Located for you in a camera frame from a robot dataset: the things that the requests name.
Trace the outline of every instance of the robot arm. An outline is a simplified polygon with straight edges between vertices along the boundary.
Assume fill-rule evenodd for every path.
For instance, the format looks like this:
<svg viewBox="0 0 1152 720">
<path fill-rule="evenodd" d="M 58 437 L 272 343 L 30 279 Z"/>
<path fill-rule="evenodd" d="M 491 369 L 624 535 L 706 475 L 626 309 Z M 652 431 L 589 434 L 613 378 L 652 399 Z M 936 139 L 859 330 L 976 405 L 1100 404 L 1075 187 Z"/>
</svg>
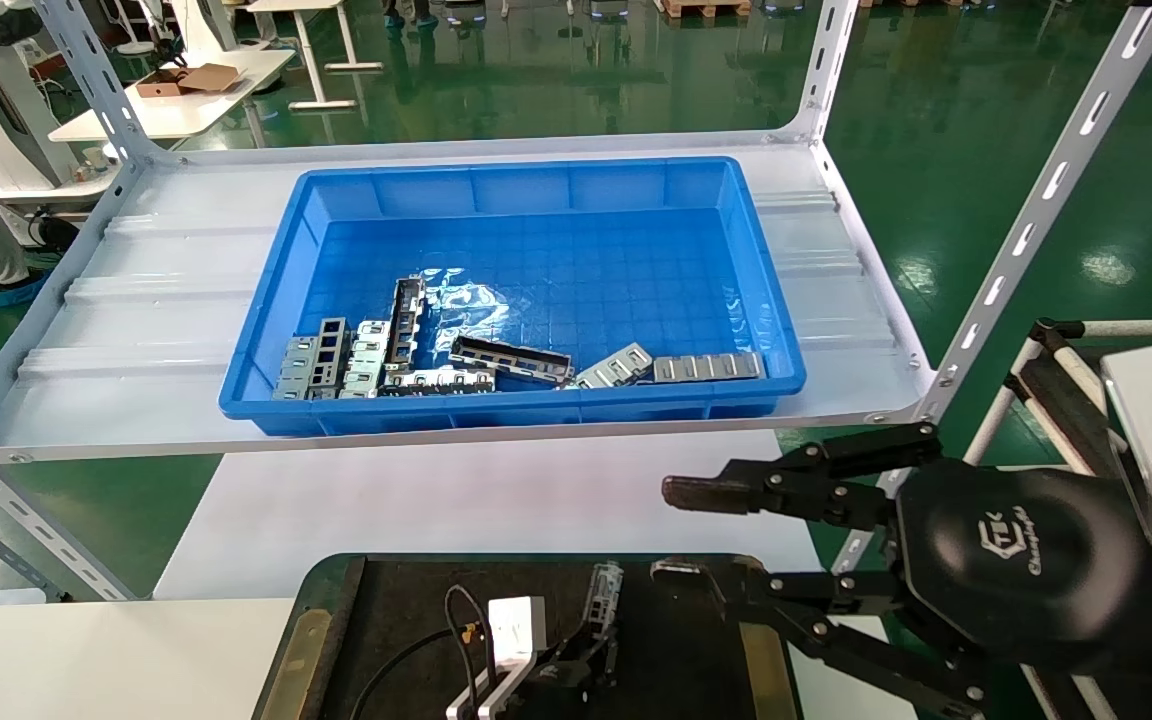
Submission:
<svg viewBox="0 0 1152 720">
<path fill-rule="evenodd" d="M 733 460 L 717 478 L 664 479 L 666 502 L 698 511 L 776 511 L 841 528 L 873 530 L 895 518 L 880 488 L 847 482 L 941 456 L 929 423 L 806 445 L 772 462 Z M 655 582 L 699 589 L 728 621 L 771 626 L 782 638 L 838 670 L 884 691 L 969 720 L 983 717 L 983 667 L 968 643 L 937 647 L 955 662 L 893 647 L 828 615 L 882 615 L 904 606 L 905 589 L 890 571 L 768 573 L 752 559 L 726 564 L 668 559 L 653 564 Z"/>
<path fill-rule="evenodd" d="M 847 482 L 914 467 L 888 500 Z M 886 533 L 881 573 L 774 574 L 756 561 L 669 559 L 654 578 L 700 588 L 726 617 L 772 626 L 856 679 L 946 717 L 983 717 L 984 661 L 1152 683 L 1152 546 L 1124 484 L 941 457 L 929 423 L 734 460 L 666 478 L 669 505 L 778 511 Z M 892 614 L 940 661 L 833 624 Z"/>
</svg>

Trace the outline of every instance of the white tabletop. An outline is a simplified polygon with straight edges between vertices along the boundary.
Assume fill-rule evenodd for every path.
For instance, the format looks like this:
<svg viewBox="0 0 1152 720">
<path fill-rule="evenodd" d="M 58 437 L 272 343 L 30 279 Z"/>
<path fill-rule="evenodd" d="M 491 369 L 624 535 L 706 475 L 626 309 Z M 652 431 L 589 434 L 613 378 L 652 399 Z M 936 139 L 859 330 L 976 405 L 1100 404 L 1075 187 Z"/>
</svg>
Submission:
<svg viewBox="0 0 1152 720">
<path fill-rule="evenodd" d="M 185 53 L 189 65 L 217 63 L 237 68 L 237 81 L 225 92 L 191 92 L 180 97 L 141 97 L 131 86 L 126 90 L 127 99 L 141 120 L 141 128 L 152 141 L 194 137 L 214 126 L 244 97 L 282 70 L 293 55 L 290 50 L 230 50 L 202 58 Z M 162 67 L 174 68 L 175 65 Z M 47 138 L 54 142 L 105 141 L 105 128 L 96 111 L 88 109 L 51 131 Z"/>
<path fill-rule="evenodd" d="M 287 13 L 296 10 L 325 10 L 335 8 L 343 0 L 256 0 L 243 5 L 248 13 Z"/>
<path fill-rule="evenodd" d="M 0 607 L 0 720 L 250 720 L 291 606 Z"/>
<path fill-rule="evenodd" d="M 227 455 L 154 597 L 293 597 L 339 552 L 735 552 L 819 570 L 806 524 L 672 509 L 667 473 L 780 456 L 772 430 Z M 884 638 L 873 617 L 844 620 Z M 915 720 L 889 694 L 791 652 L 808 720 Z"/>
</svg>

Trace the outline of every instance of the metal shelf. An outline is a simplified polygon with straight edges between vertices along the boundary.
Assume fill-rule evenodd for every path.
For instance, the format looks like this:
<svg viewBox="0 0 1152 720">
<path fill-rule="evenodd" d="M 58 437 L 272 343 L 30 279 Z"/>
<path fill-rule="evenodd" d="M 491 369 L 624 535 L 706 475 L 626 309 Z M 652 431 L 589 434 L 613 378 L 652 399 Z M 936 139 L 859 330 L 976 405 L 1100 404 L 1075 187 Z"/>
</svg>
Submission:
<svg viewBox="0 0 1152 720">
<path fill-rule="evenodd" d="M 858 6 L 823 0 L 799 113 L 775 131 L 180 154 L 147 141 L 82 9 L 38 1 L 124 160 L 0 351 L 0 464 L 940 419 L 1152 55 L 1152 6 L 1126 10 L 934 369 L 823 143 Z M 301 173 L 653 156 L 729 156 L 755 192 L 808 367 L 804 392 L 768 418 L 294 439 L 265 437 L 220 414 L 230 348 Z M 895 492 L 904 477 L 902 470 L 884 473 L 878 487 Z M 131 597 L 1 468 L 0 506 L 100 597 Z M 851 532 L 833 569 L 851 569 L 867 543 L 869 533 Z"/>
<path fill-rule="evenodd" d="M 0 462 L 293 447 L 411 445 L 682 430 L 856 424 L 908 411 L 933 373 L 864 228 L 847 227 L 805 145 L 764 132 L 200 152 L 128 191 L 91 260 L 0 401 Z M 279 219 L 301 173 L 324 167 L 732 156 L 758 206 L 809 382 L 768 418 L 265 437 L 217 397 Z"/>
</svg>

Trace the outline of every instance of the cardboard box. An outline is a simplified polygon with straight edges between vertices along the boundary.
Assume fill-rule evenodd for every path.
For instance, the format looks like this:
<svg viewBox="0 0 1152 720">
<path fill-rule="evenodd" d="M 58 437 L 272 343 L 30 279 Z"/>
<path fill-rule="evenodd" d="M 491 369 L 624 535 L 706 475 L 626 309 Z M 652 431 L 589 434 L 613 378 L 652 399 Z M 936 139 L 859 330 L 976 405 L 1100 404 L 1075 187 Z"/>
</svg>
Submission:
<svg viewBox="0 0 1152 720">
<path fill-rule="evenodd" d="M 154 70 L 136 83 L 141 97 L 180 97 L 191 92 L 222 92 L 238 78 L 238 68 L 206 63 L 197 68 Z"/>
</svg>

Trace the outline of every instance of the blue plastic tray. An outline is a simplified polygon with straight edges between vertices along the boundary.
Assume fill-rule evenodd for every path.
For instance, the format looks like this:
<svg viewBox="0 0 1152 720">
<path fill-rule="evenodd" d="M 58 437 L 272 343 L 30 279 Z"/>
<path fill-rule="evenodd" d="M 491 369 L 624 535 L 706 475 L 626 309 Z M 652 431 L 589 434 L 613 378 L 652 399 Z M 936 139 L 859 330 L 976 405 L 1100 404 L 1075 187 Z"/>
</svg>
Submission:
<svg viewBox="0 0 1152 720">
<path fill-rule="evenodd" d="M 577 372 L 630 342 L 653 356 L 758 351 L 768 377 L 444 397 L 271 400 L 288 338 L 389 318 L 420 273 L 414 367 L 461 332 L 570 354 Z M 276 435 L 767 415 L 806 376 L 740 165 L 728 158 L 462 165 L 303 174 L 220 409 Z"/>
</svg>

